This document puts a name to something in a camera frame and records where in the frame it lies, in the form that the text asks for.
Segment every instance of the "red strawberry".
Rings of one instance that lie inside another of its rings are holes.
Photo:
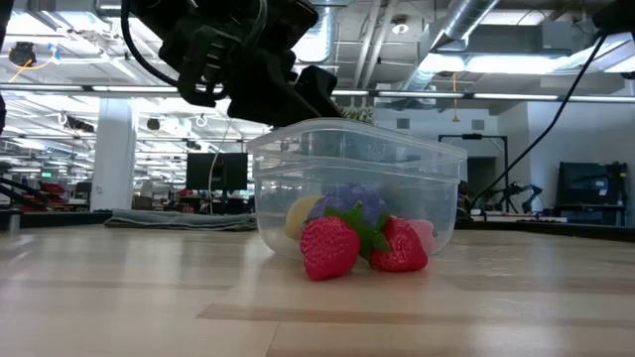
[[[324,217],[305,227],[300,250],[309,278],[323,281],[346,274],[355,264],[361,243],[341,218]]]
[[[391,253],[373,250],[370,265],[382,272],[415,272],[426,267],[428,255],[417,232],[404,219],[391,216],[383,230]]]

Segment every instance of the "yellow fruit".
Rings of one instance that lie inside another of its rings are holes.
[[[302,225],[320,198],[320,195],[302,197],[291,206],[287,213],[287,224],[285,225],[285,234],[287,237],[297,242],[300,241],[302,237]]]

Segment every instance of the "ceiling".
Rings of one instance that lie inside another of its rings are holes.
[[[583,20],[587,14],[610,1],[576,0],[576,1],[519,1],[501,0],[496,8],[487,15],[481,24],[508,26],[531,26],[543,21],[571,22]],[[396,7],[396,15],[407,15],[409,31],[403,35],[388,32],[386,42],[381,48],[380,62],[375,67],[370,86],[376,83],[392,83],[402,81],[416,68],[418,63],[417,45],[425,24],[442,18],[447,9],[447,0],[400,1]],[[361,50],[364,31],[368,29],[367,14],[372,1],[351,0],[347,7],[337,8],[336,35],[334,53],[323,63],[336,71],[338,86],[349,88],[352,84],[357,58]],[[177,77],[177,73],[158,58],[161,46],[160,39],[149,31],[137,19],[131,19],[133,38],[141,53],[159,70]],[[49,16],[26,11],[16,11],[7,30],[7,39],[0,53],[0,82],[9,81],[18,68],[8,61],[8,51],[16,42],[28,41],[35,44],[36,65],[44,65],[35,70],[24,70],[14,83],[65,83],[65,84],[119,84],[119,85],[155,85],[163,84],[147,73],[133,59],[128,59],[126,47],[121,40],[119,21],[116,18],[97,17],[85,11],[59,11]],[[545,82],[550,86],[550,93],[561,93],[570,85],[572,78],[568,75],[519,75],[519,74],[482,74],[459,72],[456,74],[456,90],[479,92],[545,92]],[[614,83],[621,83],[618,74],[597,73],[589,77],[581,85],[582,91],[605,94],[615,91]],[[433,80],[437,90],[453,90],[452,78],[437,75]],[[9,115],[7,118],[7,134],[75,136],[82,139],[50,140],[38,139],[25,144],[15,140],[4,141],[4,152],[10,155],[34,154],[37,157],[49,155],[56,157],[55,162],[81,163],[90,171],[94,148],[94,135],[75,133],[61,122],[60,113],[76,117],[90,125],[97,126],[99,98],[91,96],[58,96],[58,95],[12,95],[7,100]],[[132,98],[132,105],[140,114],[139,137],[137,146],[137,171],[139,176],[150,174],[144,169],[143,161],[148,154],[153,160],[163,161],[166,171],[185,173],[184,163],[175,160],[178,153],[186,153],[189,149],[178,137],[221,139],[228,130],[227,143],[222,151],[240,152],[243,150],[237,140],[248,141],[267,133],[269,128],[247,121],[234,119],[229,123],[226,115],[228,102],[220,102],[216,108],[196,107],[179,98]],[[452,105],[451,101],[438,101],[437,108],[444,110]],[[502,108],[495,101],[467,101],[461,103],[463,108],[483,108],[494,112]],[[149,118],[158,118],[162,122],[172,124],[162,126],[159,131],[147,128]],[[174,137],[173,142],[153,141],[153,138]],[[215,152],[217,145],[200,142],[204,151]],[[43,165],[45,159],[24,161],[22,159],[5,158],[14,166]],[[182,180],[184,175],[174,174],[170,179]]]

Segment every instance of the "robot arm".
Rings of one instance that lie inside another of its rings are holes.
[[[164,41],[159,57],[180,73],[178,80],[136,51],[130,12]],[[317,21],[305,0],[122,1],[124,39],[146,70],[176,86],[190,104],[213,107],[229,96],[230,116],[276,127],[341,116],[330,100],[333,74],[317,66],[300,76],[292,72],[291,48]]]

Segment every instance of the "gray cloth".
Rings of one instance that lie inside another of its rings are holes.
[[[104,222],[107,227],[203,229],[216,231],[249,231],[257,229],[251,214],[204,215],[180,212],[153,212],[114,209]]]

